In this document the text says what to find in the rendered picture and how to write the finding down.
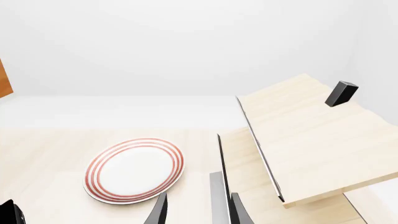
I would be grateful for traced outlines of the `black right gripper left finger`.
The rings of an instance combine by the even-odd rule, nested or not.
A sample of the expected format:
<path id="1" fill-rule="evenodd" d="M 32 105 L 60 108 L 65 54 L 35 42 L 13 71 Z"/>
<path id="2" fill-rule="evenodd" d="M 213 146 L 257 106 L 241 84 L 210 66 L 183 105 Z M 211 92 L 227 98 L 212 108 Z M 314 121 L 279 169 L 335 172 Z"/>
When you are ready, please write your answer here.
<path id="1" fill-rule="evenodd" d="M 167 218 L 167 193 L 162 192 L 144 224 L 165 224 Z"/>

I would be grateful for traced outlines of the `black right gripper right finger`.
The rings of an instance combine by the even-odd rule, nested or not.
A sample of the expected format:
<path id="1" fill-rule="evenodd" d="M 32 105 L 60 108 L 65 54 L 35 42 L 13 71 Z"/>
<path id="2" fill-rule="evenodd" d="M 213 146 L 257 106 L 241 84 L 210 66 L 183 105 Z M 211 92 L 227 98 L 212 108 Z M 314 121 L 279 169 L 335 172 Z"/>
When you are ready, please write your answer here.
<path id="1" fill-rule="evenodd" d="M 233 192 L 231 194 L 232 203 L 232 224 L 254 224 L 248 212 L 246 211 L 239 194 Z"/>

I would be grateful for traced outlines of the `white plate with red rings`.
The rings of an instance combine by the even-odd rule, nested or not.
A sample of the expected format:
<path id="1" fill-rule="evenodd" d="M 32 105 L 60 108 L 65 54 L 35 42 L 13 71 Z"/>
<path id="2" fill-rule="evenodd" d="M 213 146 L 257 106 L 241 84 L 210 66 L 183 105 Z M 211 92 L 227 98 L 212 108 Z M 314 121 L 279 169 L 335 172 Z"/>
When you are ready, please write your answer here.
<path id="1" fill-rule="evenodd" d="M 97 154 L 87 165 L 83 188 L 103 203 L 129 205 L 166 192 L 182 176 L 181 149 L 159 138 L 137 138 L 117 143 Z"/>

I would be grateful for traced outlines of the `pale wooden slat tray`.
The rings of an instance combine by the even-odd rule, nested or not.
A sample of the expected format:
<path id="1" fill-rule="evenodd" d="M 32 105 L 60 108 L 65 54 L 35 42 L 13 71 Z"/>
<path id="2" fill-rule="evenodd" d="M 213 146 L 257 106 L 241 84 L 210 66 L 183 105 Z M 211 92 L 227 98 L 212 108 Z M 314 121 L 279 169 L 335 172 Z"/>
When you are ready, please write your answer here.
<path id="1" fill-rule="evenodd" d="M 371 190 L 398 180 L 398 126 L 332 91 L 302 74 L 236 97 L 246 125 L 218 136 L 231 215 L 236 192 L 254 224 L 398 224 Z"/>

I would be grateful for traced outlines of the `small black block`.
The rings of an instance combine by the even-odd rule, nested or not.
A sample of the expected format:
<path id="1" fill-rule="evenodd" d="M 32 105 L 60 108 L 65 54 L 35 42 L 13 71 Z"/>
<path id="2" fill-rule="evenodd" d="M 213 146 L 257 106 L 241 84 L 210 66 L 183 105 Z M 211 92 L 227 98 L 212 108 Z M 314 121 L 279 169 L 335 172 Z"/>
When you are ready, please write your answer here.
<path id="1" fill-rule="evenodd" d="M 325 104 L 332 108 L 334 106 L 349 102 L 358 88 L 359 86 L 353 83 L 339 81 L 334 87 L 333 91 L 330 93 L 329 97 L 326 99 Z"/>

